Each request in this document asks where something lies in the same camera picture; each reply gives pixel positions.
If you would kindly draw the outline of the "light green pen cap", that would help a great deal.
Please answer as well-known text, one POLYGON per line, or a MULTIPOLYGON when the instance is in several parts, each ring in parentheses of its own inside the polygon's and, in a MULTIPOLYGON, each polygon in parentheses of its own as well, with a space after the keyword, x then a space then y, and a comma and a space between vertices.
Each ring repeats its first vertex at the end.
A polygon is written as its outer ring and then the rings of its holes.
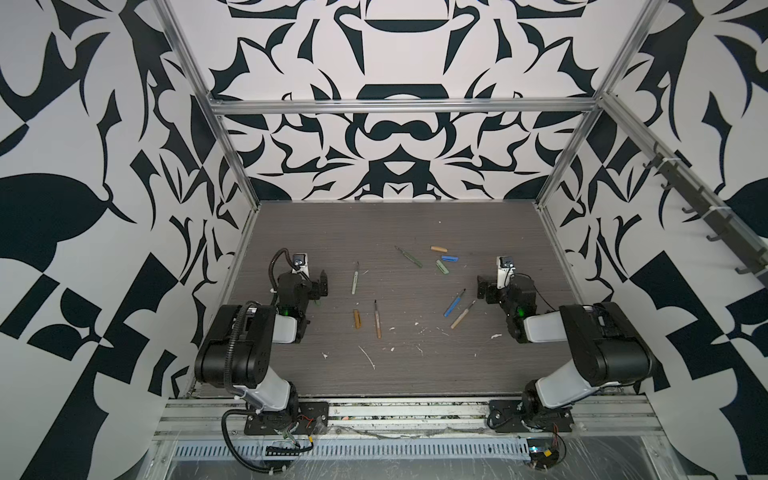
POLYGON ((441 271, 442 274, 444 274, 444 275, 449 275, 450 274, 450 271, 448 270, 448 268, 444 265, 444 263, 440 259, 437 259, 435 261, 435 264, 436 264, 437 268, 441 271))

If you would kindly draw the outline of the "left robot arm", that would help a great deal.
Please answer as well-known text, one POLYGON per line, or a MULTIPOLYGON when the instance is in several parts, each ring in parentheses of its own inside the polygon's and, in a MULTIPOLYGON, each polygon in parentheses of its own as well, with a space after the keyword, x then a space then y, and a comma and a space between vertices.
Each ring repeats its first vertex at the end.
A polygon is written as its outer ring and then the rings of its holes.
POLYGON ((283 430, 299 421, 293 383, 270 366, 272 346, 303 340, 309 303, 328 295, 326 272, 317 280, 287 272, 277 279, 271 304, 248 301, 220 307, 194 362, 195 379, 245 403, 259 431, 283 430))

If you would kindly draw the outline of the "brown pen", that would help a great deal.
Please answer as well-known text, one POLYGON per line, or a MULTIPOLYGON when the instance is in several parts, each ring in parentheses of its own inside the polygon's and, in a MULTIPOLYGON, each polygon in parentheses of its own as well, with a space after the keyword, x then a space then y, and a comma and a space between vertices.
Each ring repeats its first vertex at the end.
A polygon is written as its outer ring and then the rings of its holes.
POLYGON ((374 322, 377 339, 382 339, 381 318, 377 300, 374 300, 374 322))

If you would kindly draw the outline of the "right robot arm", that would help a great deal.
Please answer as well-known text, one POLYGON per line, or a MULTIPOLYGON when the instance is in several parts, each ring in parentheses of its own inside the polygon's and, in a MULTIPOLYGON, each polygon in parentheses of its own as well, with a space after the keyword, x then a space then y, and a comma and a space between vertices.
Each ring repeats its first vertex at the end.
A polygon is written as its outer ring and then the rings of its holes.
POLYGON ((566 343, 571 359, 526 384, 518 402, 489 403, 487 427, 501 433, 569 431, 575 404, 605 388, 635 385, 654 374, 657 360, 615 302, 570 304, 539 313, 527 276, 502 282, 477 278, 477 297, 497 304, 520 344, 566 343))

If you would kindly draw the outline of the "light green pen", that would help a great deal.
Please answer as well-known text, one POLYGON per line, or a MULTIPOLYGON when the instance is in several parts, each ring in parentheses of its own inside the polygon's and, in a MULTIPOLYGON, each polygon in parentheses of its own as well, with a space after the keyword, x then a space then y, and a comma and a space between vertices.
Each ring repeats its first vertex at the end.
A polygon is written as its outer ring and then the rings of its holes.
POLYGON ((360 270, 361 270, 361 268, 360 268, 360 261, 357 260, 355 262, 355 269, 354 269, 354 273, 353 273, 353 280, 352 280, 352 286, 351 286, 351 295, 353 295, 353 296, 356 295, 356 293, 357 293, 358 284, 359 284, 359 278, 360 278, 360 270))

